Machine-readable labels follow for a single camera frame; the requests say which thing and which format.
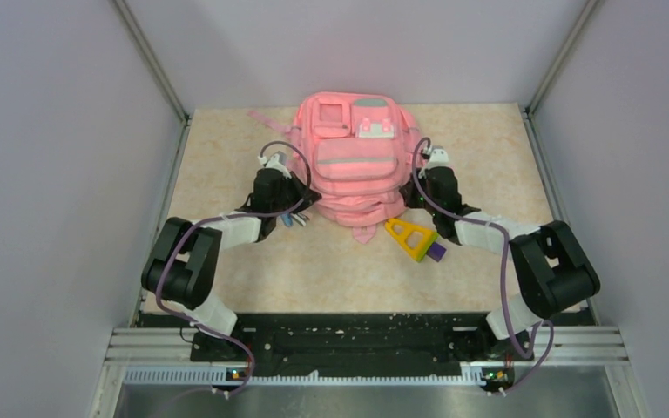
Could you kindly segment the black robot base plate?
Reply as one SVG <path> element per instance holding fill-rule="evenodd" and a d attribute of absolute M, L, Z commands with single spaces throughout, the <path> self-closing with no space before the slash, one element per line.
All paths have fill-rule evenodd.
<path fill-rule="evenodd" d="M 196 362 L 255 359 L 253 376 L 457 376 L 462 363 L 520 360 L 484 313 L 244 313 L 232 341 L 200 333 Z"/>

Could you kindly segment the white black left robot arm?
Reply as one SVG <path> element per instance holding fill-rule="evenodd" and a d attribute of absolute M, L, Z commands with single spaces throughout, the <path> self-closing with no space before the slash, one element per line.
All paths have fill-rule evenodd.
<path fill-rule="evenodd" d="M 156 296 L 161 310 L 212 335 L 212 350 L 233 360 L 243 352 L 245 338 L 234 330 L 236 313 L 213 293 L 220 253 L 261 242 L 280 216 L 298 214 L 321 199 L 296 175 L 262 168 L 239 210 L 196 222 L 167 219 L 140 275 L 141 286 Z"/>

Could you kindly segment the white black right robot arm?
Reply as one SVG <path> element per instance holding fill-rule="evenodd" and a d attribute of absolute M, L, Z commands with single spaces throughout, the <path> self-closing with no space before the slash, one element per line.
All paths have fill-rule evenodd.
<path fill-rule="evenodd" d="M 517 332 L 600 291 L 598 274 L 562 220 L 522 224 L 466 205 L 447 166 L 413 172 L 402 194 L 409 207 L 430 214 L 442 238 L 499 255 L 501 305 L 476 335 L 476 348 L 488 359 L 507 352 Z"/>

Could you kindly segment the pink student backpack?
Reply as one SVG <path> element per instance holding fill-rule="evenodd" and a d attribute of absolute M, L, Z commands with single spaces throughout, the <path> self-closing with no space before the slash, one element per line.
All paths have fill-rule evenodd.
<path fill-rule="evenodd" d="M 381 223 L 405 212 L 399 190 L 409 181 L 421 131 L 392 98 L 318 92 L 303 101 L 289 125 L 257 111 L 248 114 L 300 150 L 288 169 L 312 178 L 321 195 L 314 205 L 318 213 L 351 228 L 358 242 L 368 243 Z"/>

